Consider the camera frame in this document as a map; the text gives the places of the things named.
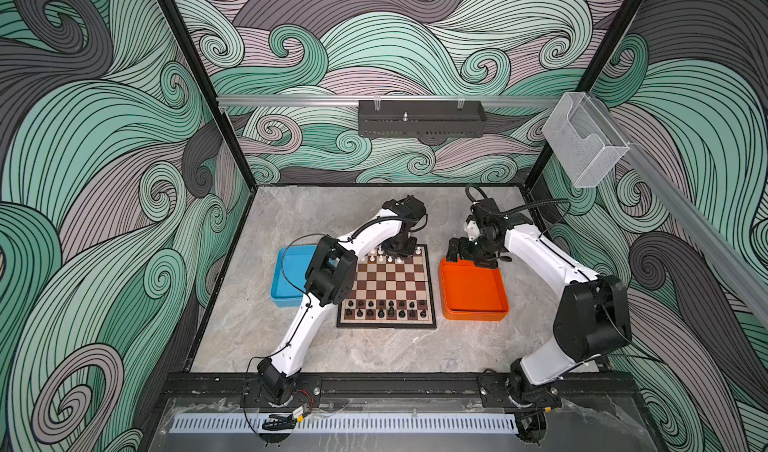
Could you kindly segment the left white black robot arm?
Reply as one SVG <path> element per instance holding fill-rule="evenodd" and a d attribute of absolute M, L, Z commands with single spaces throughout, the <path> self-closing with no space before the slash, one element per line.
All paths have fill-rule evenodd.
<path fill-rule="evenodd" d="M 408 195 L 384 202 L 374 217 L 347 234 L 319 236 L 304 274 L 299 310 L 277 349 L 257 364 L 272 402 L 283 404 L 292 397 L 296 377 L 320 325 L 353 291 L 359 260 L 378 248 L 393 257 L 413 256 L 417 239 L 411 233 L 426 219 L 425 204 Z"/>

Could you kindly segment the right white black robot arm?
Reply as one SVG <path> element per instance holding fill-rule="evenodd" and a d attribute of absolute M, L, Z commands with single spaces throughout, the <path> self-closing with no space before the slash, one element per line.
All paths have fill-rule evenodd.
<path fill-rule="evenodd" d="M 559 300 L 552 337 L 510 366 L 507 390 L 515 403 L 534 402 L 567 373 L 631 343 L 626 285 L 578 262 L 525 215 L 542 206 L 563 206 L 569 212 L 569 200 L 545 199 L 501 210 L 478 186 L 466 186 L 465 194 L 471 202 L 466 235 L 451 239 L 447 259 L 495 270 L 517 257 Z"/>

